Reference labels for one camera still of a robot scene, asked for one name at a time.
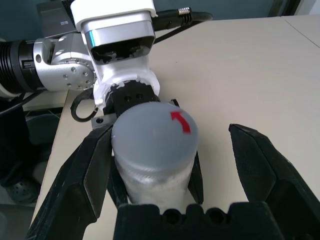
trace red arrow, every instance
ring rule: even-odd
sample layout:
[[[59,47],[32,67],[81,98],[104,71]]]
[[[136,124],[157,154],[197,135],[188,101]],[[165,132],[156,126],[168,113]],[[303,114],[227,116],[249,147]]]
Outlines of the red arrow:
[[[185,120],[185,118],[181,115],[181,112],[180,112],[180,111],[171,111],[170,114],[171,114],[172,120],[177,119],[177,120],[181,123],[181,125],[182,125],[182,131],[183,131],[185,134],[191,133],[189,123],[188,123],[188,122]]]

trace robotic arm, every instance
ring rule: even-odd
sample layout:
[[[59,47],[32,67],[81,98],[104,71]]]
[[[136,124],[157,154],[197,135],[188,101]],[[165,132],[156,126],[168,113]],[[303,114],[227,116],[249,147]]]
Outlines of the robotic arm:
[[[148,54],[153,44],[212,16],[189,8],[156,12],[151,0],[108,3],[73,1],[77,33],[0,44],[1,98],[80,90],[71,114],[93,127],[61,167],[26,239],[81,240],[99,218],[106,190],[118,211],[115,240],[320,239],[315,195],[266,136],[237,124],[229,131],[249,202],[204,213],[196,124],[176,100],[159,102]],[[175,27],[155,38],[154,31]],[[76,115],[83,99],[96,105],[85,119]],[[94,118],[98,108],[104,116]],[[186,214],[160,212],[181,188],[197,204]]]
[[[192,12],[188,7],[156,13],[152,0],[67,3],[71,3],[68,12],[76,33],[0,44],[0,98],[43,91],[86,91],[71,109],[80,122],[89,121],[98,108],[107,107],[113,85],[138,81],[159,95],[160,85],[148,61],[153,44],[212,19],[210,14]],[[155,31],[175,27],[180,28],[156,39]],[[78,118],[76,108],[88,96],[96,108],[88,118]]]

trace floor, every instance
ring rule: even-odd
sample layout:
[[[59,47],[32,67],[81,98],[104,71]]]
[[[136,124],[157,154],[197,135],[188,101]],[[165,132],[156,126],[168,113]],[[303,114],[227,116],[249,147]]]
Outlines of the floor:
[[[26,116],[27,125],[30,133],[30,140],[33,144],[53,144],[56,131],[58,128],[60,114],[52,113],[48,111],[47,113],[41,115],[32,115],[28,114]],[[33,171],[33,177],[39,182],[42,183],[48,159],[44,159],[40,162]],[[6,190],[0,186],[0,205],[14,205],[15,203],[10,199]],[[36,203],[28,205],[29,207],[35,207]]]

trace black cable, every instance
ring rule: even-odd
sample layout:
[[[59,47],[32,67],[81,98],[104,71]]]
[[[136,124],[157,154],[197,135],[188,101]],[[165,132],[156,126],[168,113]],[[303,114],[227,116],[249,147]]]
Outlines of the black cable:
[[[164,26],[163,22],[167,20],[167,16],[169,16],[169,13],[172,15],[174,13],[177,13],[177,10],[170,10],[170,11],[164,11],[165,13],[164,14],[161,14],[161,12],[158,14],[158,16],[162,17],[163,16],[163,19],[159,19],[159,20],[154,20],[154,24],[157,25],[159,23],[159,21],[161,21],[162,23],[162,26],[158,26],[157,29],[158,30],[164,30],[164,29],[170,29],[170,28],[174,28],[174,27],[177,27],[175,24],[177,24],[177,22],[175,22],[175,24],[173,24],[173,22],[170,20],[169,23],[166,25],[167,28],[164,28],[164,29],[160,29],[161,27]],[[176,16],[175,17],[176,19],[182,19],[181,18],[181,15],[180,16]],[[178,33],[181,33],[182,31],[184,30],[187,30],[197,24],[200,24],[200,23],[203,23],[203,22],[206,22],[206,21],[211,21],[213,19],[212,15],[210,13],[207,13],[207,12],[190,12],[189,13],[189,18],[187,17],[186,18],[187,20],[184,21],[184,18],[183,18],[183,22],[182,22],[182,26],[175,29],[175,30],[172,30],[171,32],[168,32],[167,34],[165,35],[162,35],[160,37],[157,37],[154,41],[154,44],[157,44],[157,43],[160,43],[162,42],[163,40],[166,40]]]
[[[14,102],[16,102],[18,100],[21,100],[21,101],[19,101],[18,103],[14,104],[11,107],[9,107],[8,109],[1,111],[0,112],[0,117],[3,117],[4,115],[7,115],[7,114],[11,113],[12,111],[16,110],[17,108],[22,107],[24,104],[30,102],[32,99],[34,99],[35,97],[39,96],[40,94],[41,94],[41,92],[35,92],[35,93],[31,94],[30,96],[26,97],[25,99],[23,99],[25,94],[22,93],[20,96],[18,96],[16,98],[16,100],[15,99],[12,100]]]
[[[172,30],[171,32],[168,32],[168,33],[165,34],[165,35],[162,35],[162,36],[160,36],[160,37],[157,37],[157,38],[154,40],[154,44],[160,43],[160,42],[162,42],[163,40],[166,40],[166,39],[168,39],[168,38],[170,38],[170,37],[172,37],[172,36],[174,36],[174,35],[176,35],[176,34],[178,34],[178,33],[181,33],[182,31],[187,30],[187,29],[189,29],[189,28],[191,28],[191,27],[193,27],[193,26],[195,26],[195,25],[197,25],[197,24],[200,24],[200,23],[202,23],[202,22],[201,22],[201,21],[197,21],[197,22],[191,23],[190,25],[181,26],[181,27],[179,27],[179,28],[177,28],[177,29],[175,29],[175,30]]]
[[[87,100],[87,99],[94,99],[94,89],[93,88],[89,88],[87,90],[84,90],[83,92],[81,92],[78,96],[76,96],[76,98],[73,100],[72,105],[70,107],[71,109],[71,116],[73,117],[74,120],[76,120],[77,122],[80,123],[84,123],[84,122],[88,122],[90,121],[96,114],[98,111],[98,108],[95,107],[93,112],[85,118],[81,118],[78,117],[77,115],[77,108],[79,106],[79,104],[81,103],[82,100]]]

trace screw hole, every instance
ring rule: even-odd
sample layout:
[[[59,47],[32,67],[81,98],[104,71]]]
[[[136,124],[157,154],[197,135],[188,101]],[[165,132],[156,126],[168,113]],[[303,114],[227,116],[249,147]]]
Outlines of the screw hole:
[[[102,123],[104,122],[104,119],[103,119],[103,118],[97,118],[97,119],[95,120],[95,122],[96,122],[97,124],[102,124]]]
[[[125,97],[124,97],[124,100],[125,100],[126,102],[130,102],[131,99],[132,99],[131,96],[125,96]]]
[[[219,208],[211,208],[206,212],[214,224],[226,224],[227,216],[226,214]]]
[[[136,96],[135,96],[137,99],[142,99],[143,95],[141,93],[138,93]]]
[[[164,219],[171,225],[182,223],[181,213],[177,209],[168,209],[163,213]]]
[[[35,60],[36,60],[37,63],[41,63],[41,56],[39,54],[37,54],[35,56]]]

